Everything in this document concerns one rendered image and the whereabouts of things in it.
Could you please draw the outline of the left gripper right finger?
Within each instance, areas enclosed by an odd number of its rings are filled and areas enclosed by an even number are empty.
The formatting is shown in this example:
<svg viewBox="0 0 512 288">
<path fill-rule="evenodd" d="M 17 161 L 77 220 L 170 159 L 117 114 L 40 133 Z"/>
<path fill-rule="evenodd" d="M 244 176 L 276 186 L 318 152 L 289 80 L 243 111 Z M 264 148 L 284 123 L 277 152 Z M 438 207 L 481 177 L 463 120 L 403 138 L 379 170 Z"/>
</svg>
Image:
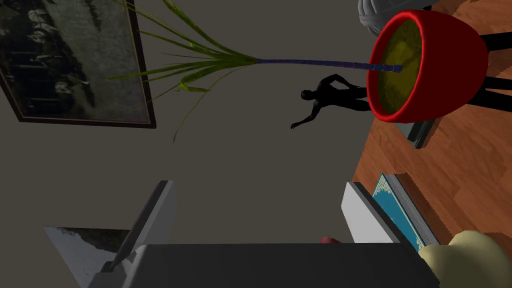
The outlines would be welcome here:
<svg viewBox="0 0 512 288">
<path fill-rule="evenodd" d="M 355 243 L 398 243 L 396 235 L 354 182 L 347 182 L 341 210 Z"/>
</svg>

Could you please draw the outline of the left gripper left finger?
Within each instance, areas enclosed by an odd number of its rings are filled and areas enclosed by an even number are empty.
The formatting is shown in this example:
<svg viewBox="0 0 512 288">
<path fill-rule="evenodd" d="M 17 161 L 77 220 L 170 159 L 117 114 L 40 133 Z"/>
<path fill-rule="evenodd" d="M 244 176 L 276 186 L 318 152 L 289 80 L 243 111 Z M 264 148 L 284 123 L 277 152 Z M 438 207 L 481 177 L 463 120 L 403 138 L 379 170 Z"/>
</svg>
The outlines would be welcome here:
<svg viewBox="0 0 512 288">
<path fill-rule="evenodd" d="M 162 180 L 157 184 L 110 263 L 109 272 L 140 246 L 169 241 L 176 219 L 176 194 L 173 180 Z"/>
</svg>

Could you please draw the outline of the teal book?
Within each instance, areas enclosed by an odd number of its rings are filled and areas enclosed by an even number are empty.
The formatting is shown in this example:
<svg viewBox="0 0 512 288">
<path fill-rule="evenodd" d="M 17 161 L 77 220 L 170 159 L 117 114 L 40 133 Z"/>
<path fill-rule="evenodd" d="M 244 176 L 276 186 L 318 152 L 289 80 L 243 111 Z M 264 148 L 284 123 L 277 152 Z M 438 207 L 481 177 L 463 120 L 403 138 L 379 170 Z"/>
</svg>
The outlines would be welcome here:
<svg viewBox="0 0 512 288">
<path fill-rule="evenodd" d="M 440 244 L 396 174 L 382 173 L 372 192 L 372 198 L 415 250 L 420 251 L 425 246 Z"/>
</svg>

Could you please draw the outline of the grey glossy flat panel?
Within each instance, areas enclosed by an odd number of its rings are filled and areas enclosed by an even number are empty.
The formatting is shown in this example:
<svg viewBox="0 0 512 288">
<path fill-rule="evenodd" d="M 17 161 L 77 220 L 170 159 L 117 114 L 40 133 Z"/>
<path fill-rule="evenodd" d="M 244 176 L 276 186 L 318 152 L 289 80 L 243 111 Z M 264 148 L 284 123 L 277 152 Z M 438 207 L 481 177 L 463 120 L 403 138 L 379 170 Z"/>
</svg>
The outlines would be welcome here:
<svg viewBox="0 0 512 288">
<path fill-rule="evenodd" d="M 127 229 L 45 226 L 49 240 L 80 288 L 88 288 L 95 273 L 114 260 L 129 234 Z"/>
</svg>

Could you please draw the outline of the brown wooden table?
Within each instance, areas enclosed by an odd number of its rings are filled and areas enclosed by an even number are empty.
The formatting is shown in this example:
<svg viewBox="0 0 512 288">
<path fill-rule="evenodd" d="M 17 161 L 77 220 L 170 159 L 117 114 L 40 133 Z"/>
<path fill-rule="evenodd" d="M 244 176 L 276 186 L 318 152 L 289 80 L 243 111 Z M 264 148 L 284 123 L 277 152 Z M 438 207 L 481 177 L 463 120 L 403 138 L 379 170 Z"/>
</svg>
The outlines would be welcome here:
<svg viewBox="0 0 512 288">
<path fill-rule="evenodd" d="M 486 233 L 512 254 L 512 112 L 465 104 L 437 118 L 416 149 L 397 124 L 376 118 L 353 181 L 368 192 L 397 174 L 439 242 Z"/>
</svg>

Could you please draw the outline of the pale yellow rounded object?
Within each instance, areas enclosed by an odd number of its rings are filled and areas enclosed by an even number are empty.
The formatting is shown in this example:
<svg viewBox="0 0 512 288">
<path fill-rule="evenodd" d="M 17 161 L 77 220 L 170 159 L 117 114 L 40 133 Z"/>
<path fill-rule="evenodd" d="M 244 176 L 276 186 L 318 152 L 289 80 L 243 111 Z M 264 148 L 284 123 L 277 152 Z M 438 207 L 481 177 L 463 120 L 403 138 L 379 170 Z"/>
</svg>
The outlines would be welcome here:
<svg viewBox="0 0 512 288">
<path fill-rule="evenodd" d="M 482 232 L 465 230 L 447 245 L 427 245 L 418 253 L 439 288 L 512 288 L 512 259 Z"/>
</svg>

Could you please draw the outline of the black human figure statue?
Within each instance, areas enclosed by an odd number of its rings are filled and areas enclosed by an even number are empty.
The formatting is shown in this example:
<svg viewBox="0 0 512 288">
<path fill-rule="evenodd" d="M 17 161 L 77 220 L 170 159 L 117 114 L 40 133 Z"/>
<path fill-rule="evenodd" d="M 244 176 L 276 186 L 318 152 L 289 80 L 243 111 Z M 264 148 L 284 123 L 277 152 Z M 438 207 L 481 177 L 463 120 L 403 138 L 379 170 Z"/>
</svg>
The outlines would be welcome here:
<svg viewBox="0 0 512 288">
<path fill-rule="evenodd" d="M 301 91 L 301 98 L 305 101 L 313 101 L 311 114 L 305 119 L 293 123 L 292 129 L 299 125 L 311 122 L 319 114 L 320 110 L 327 106 L 338 106 L 358 112 L 370 111 L 370 105 L 364 98 L 367 97 L 367 89 L 349 83 L 338 74 L 330 75 L 322 79 L 316 90 Z M 404 133 L 406 139 L 412 143 L 415 149 L 421 149 L 427 140 L 431 129 L 435 127 L 435 120 L 416 123 L 398 123 L 401 131 L 407 126 L 409 131 Z"/>
</svg>

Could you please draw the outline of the green plant in red pot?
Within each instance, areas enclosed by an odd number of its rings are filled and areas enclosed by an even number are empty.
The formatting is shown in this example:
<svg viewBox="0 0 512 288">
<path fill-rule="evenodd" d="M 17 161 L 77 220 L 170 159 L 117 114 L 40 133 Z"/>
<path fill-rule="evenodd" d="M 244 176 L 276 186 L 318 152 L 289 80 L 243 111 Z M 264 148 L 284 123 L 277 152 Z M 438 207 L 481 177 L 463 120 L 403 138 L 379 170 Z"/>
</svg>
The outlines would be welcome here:
<svg viewBox="0 0 512 288">
<path fill-rule="evenodd" d="M 416 123 L 451 114 L 466 104 L 512 112 L 512 97 L 502 94 L 512 90 L 512 79 L 490 77 L 489 53 L 512 49 L 512 31 L 479 35 L 467 23 L 444 13 L 405 10 L 385 25 L 372 48 L 368 63 L 308 60 L 262 59 L 223 46 L 201 30 L 171 0 L 165 6 L 209 46 L 186 38 L 183 47 L 197 53 L 191 62 L 141 71 L 139 76 L 154 75 L 155 80 L 181 75 L 173 89 L 208 93 L 207 88 L 192 83 L 227 70 L 228 73 L 263 64 L 294 64 L 366 70 L 365 100 L 321 96 L 336 75 L 323 79 L 315 91 L 303 91 L 304 100 L 314 100 L 311 115 L 336 103 L 358 111 L 371 111 L 386 123 Z"/>
</svg>

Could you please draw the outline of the pale grey ribbed round object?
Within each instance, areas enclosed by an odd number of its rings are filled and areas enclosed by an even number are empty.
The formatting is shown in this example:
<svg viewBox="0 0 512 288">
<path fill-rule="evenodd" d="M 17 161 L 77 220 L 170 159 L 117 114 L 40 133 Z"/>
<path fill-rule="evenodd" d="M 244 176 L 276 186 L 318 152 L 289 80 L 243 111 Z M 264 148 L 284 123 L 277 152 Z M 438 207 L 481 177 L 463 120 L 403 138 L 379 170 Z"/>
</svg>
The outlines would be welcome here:
<svg viewBox="0 0 512 288">
<path fill-rule="evenodd" d="M 440 0 L 358 0 L 359 20 L 379 36 L 388 21 L 404 10 L 430 10 Z"/>
</svg>

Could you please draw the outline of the dark framed wall picture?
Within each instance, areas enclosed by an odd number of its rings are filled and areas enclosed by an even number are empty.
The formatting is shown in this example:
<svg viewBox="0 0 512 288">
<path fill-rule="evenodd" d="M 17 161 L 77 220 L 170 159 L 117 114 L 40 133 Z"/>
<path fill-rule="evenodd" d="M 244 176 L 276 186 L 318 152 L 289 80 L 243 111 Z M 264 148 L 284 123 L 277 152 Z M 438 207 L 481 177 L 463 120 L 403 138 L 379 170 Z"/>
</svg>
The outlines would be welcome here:
<svg viewBox="0 0 512 288">
<path fill-rule="evenodd" d="M 154 129 L 136 0 L 0 0 L 0 87 L 20 122 Z"/>
</svg>

